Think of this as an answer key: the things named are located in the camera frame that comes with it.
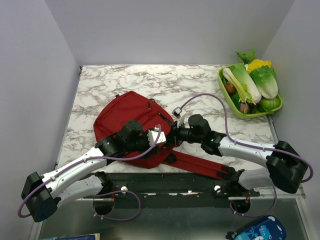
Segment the red student backpack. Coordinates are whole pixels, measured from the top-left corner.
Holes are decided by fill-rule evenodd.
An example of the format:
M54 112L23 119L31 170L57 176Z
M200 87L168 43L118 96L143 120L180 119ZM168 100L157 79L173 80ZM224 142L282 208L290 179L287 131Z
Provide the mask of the red student backpack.
M151 169L165 164L218 180L226 180L235 172L227 165L175 151L171 134L173 118L155 101L134 91L117 95L101 111L93 124L96 141L117 133L130 120L140 122L144 131L160 125L166 136L165 144L155 147L143 157L128 161L132 166Z

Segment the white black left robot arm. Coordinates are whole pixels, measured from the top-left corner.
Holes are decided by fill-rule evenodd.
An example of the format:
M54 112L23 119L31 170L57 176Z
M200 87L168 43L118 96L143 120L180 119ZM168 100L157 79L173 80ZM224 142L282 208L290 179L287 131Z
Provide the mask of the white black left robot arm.
M130 161L146 156L163 140L162 127L143 130L130 120L119 132L100 139L81 157L51 172L30 174L24 184L18 208L20 218L36 223L51 217L63 204L85 197L113 195L113 183L100 171L113 161Z

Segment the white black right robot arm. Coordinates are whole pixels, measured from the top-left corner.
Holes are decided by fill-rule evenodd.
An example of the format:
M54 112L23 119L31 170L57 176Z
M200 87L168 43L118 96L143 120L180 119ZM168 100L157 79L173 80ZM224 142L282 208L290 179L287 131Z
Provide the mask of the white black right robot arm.
M234 195L241 196L247 190L261 187L276 187L289 194L298 191L307 165L287 142L263 145L231 140L225 133L211 130L208 121L200 114L188 118L188 127L185 127L184 120L184 115L178 116L170 131L177 143L197 143L210 155L239 158L260 166L234 173L235 180L230 183Z

